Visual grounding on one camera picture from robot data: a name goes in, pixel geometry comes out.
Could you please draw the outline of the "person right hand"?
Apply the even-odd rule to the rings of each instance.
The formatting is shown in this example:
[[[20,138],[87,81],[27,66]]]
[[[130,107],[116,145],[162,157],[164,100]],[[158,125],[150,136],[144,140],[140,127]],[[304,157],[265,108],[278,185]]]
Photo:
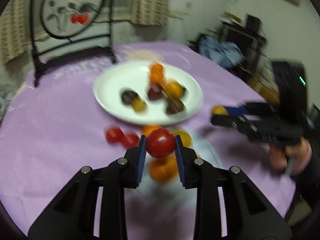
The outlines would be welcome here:
[[[298,175],[303,172],[311,160],[312,149],[310,142],[301,137],[297,145],[276,146],[270,145],[269,160],[276,170],[287,170],[289,160],[293,159],[291,165],[291,175]]]

